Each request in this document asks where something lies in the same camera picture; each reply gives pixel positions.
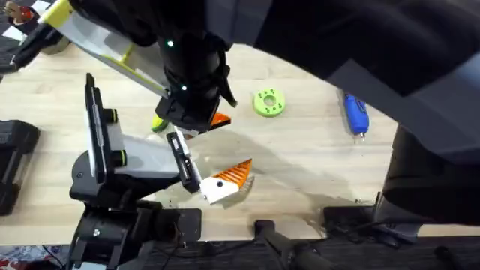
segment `orange and white object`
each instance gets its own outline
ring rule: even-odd
[[[203,179],[200,190],[210,204],[216,203],[240,191],[247,181],[252,160],[247,160],[217,175]]]
[[[224,115],[221,112],[216,112],[213,116],[213,119],[211,120],[210,126],[212,128],[218,125],[224,126],[230,124],[231,122],[232,119],[228,115]]]

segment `blue pen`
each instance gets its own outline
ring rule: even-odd
[[[352,133],[365,138],[369,124],[365,102],[345,93],[345,110]]]

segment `black metal bracket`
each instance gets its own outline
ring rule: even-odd
[[[199,179],[194,172],[194,165],[191,159],[185,155],[185,150],[180,143],[183,138],[180,138],[176,132],[172,132],[166,135],[166,140],[172,149],[173,157],[177,163],[181,184],[188,192],[197,192],[200,189],[200,181],[202,179]]]
[[[113,211],[86,205],[70,247],[70,264],[97,263],[107,269],[138,260],[153,241],[200,239],[199,209],[162,209],[159,202],[139,201],[131,210]]]

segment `green washer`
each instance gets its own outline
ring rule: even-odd
[[[253,98],[253,108],[261,116],[278,116],[285,110],[284,93],[273,88],[260,90]]]

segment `wooden tabletop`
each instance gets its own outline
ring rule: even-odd
[[[368,107],[370,131],[364,142],[355,141],[333,85],[246,46],[234,46],[227,57],[238,106],[222,101],[219,111],[232,124],[188,144],[204,177],[253,158],[252,185],[212,206],[179,184],[156,193],[156,200],[202,209],[202,240],[251,239],[257,219],[276,221],[291,238],[318,238],[323,207],[372,204],[383,186],[397,124]],[[0,119],[23,120],[42,132],[13,214],[0,217],[0,245],[71,240],[83,211],[68,191],[71,167],[86,150],[86,72],[94,75],[105,107],[118,109],[125,134],[165,143],[149,129],[158,96],[75,46],[39,55],[0,84]],[[257,115],[252,107],[254,93],[267,87],[286,96],[286,109],[276,118]],[[421,230],[429,236],[477,233],[464,226]]]

